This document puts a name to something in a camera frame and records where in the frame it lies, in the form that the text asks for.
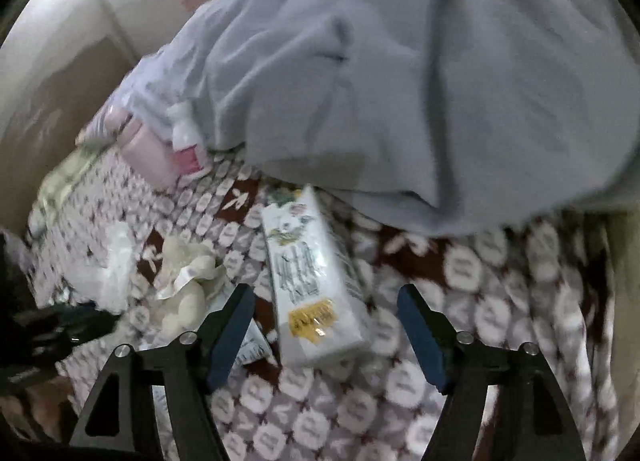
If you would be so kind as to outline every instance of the metal screw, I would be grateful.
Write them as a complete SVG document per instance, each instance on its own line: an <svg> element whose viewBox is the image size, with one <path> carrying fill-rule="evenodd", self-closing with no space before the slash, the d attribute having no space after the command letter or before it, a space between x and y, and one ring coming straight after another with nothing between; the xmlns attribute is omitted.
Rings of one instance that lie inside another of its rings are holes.
<svg viewBox="0 0 640 461"><path fill-rule="evenodd" d="M456 334L456 340L458 343L468 346L474 342L474 336L468 331L458 331Z"/></svg>
<svg viewBox="0 0 640 461"><path fill-rule="evenodd" d="M525 344L522 346L522 349L524 349L524 352L531 356L535 356L540 352L540 348L531 342L525 342Z"/></svg>
<svg viewBox="0 0 640 461"><path fill-rule="evenodd" d="M131 348L126 344L116 347L116 356L118 358L124 358L130 352L131 352Z"/></svg>
<svg viewBox="0 0 640 461"><path fill-rule="evenodd" d="M180 343L183 346L190 346L198 339L198 335L193 331L187 331L186 333L182 333L180 335Z"/></svg>

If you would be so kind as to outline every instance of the white cap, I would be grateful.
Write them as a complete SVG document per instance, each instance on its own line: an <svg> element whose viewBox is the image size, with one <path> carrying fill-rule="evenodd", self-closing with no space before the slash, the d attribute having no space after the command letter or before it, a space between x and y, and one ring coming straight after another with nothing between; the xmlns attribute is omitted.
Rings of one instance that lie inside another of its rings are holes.
<svg viewBox="0 0 640 461"><path fill-rule="evenodd" d="M166 115L175 123L182 121L185 118L191 118L193 116L193 105L190 101L180 102L179 104L172 105L166 110Z"/></svg>

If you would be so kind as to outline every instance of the gray blanket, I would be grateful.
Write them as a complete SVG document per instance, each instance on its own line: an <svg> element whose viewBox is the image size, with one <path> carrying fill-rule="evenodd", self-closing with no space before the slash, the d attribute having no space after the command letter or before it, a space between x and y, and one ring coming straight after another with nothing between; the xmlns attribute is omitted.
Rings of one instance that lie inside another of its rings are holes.
<svg viewBox="0 0 640 461"><path fill-rule="evenodd" d="M638 140L638 34L616 0L213 0L114 100L423 234L607 189Z"/></svg>

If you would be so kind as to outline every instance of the yellow label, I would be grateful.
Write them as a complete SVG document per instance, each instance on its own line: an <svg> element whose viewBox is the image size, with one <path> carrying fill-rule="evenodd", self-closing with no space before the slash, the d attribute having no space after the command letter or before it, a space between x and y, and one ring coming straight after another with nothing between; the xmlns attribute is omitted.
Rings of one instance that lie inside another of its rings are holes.
<svg viewBox="0 0 640 461"><path fill-rule="evenodd" d="M338 319L334 304L325 298L308 306L289 311L289 329L297 338L306 338L317 344L324 337L325 329Z"/></svg>

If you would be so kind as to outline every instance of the bed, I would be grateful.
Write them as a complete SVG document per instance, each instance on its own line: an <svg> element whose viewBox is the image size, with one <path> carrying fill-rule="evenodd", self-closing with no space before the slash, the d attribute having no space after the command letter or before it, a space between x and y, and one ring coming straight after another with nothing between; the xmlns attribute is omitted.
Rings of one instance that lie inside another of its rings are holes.
<svg viewBox="0 0 640 461"><path fill-rule="evenodd" d="M136 240L138 281L116 331L74 350L61 370L80 409L119 343L152 346L149 322L159 251L167 235L207 245L233 282L254 288L255 319L277 357L269 265L260 208L282 184L244 163L242 148L214 154L214 169L175 191L153 192L116 150L85 174L34 250L39 304L73 302L73 263L104 259L104 231L125 221ZM576 420L588 459L613 459L618 411L610 375L613 288L600 218L550 214L519 228L425 239L383 226L321 193L342 229L375 322L370 352L329 369L282 369L261 360L232 371L209 401L232 459L417 460L444 397L427 385L396 317L396 295L413 282L432 309L488 345L538 343ZM166 402L155 391L167 459L177 459ZM477 459L488 453L495 393L487 398Z"/></svg>

